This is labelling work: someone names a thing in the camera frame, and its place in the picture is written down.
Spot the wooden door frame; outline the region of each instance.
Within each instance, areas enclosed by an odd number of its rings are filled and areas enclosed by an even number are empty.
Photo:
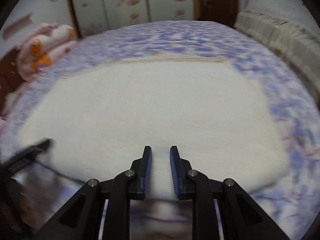
[[[67,0],[67,4],[68,4],[68,10],[69,10],[69,14],[73,23],[73,27],[77,33],[78,38],[82,38],[81,33],[80,33],[80,28],[79,28],[79,23],[76,17],[76,13],[75,13],[75,7],[73,5],[73,0]]]
[[[194,20],[198,20],[202,15],[202,0],[193,0]]]

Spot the wooden door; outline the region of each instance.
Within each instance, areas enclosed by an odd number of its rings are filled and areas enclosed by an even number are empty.
[[[238,0],[200,0],[199,20],[215,21],[233,27],[238,13]]]

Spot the bedsheet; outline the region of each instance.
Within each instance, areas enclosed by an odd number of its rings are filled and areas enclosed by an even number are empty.
[[[297,76],[272,52],[244,34],[215,22],[155,22],[107,31],[82,40],[70,54],[47,69],[21,97],[0,137],[1,160],[5,161],[19,148],[19,128],[58,77],[106,61],[144,57],[161,51],[226,57],[247,78],[260,81],[288,154],[290,173],[275,184],[251,192],[251,196],[291,239],[300,239],[320,210],[318,109]],[[34,169],[44,168],[35,164]],[[52,176],[47,170],[44,173]],[[65,178],[61,181],[56,186],[50,212],[80,187]]]

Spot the orange plush part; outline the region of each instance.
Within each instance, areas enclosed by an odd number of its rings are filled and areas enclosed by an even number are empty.
[[[39,39],[35,39],[30,47],[30,54],[33,57],[38,57],[41,54],[41,41]]]
[[[73,29],[68,29],[68,41],[71,41],[76,38],[76,32]]]
[[[48,55],[48,53],[43,54],[40,58],[37,58],[34,60],[31,64],[31,68],[37,69],[41,64],[43,64],[45,67],[49,67],[51,64],[51,59]]]

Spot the metal screw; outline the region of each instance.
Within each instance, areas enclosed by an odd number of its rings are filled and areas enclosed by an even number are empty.
[[[227,186],[232,187],[235,184],[235,181],[232,179],[226,179],[224,182]]]
[[[198,175],[198,171],[196,171],[196,170],[189,170],[189,171],[188,171],[188,174],[189,174],[191,177],[194,177],[194,176],[197,176],[197,175]]]
[[[127,170],[125,173],[124,173],[127,177],[132,177],[134,175],[134,171],[133,170]]]
[[[89,181],[88,181],[88,185],[90,186],[90,187],[94,187],[94,186],[96,186],[98,184],[98,181],[96,180],[96,179],[90,179]]]

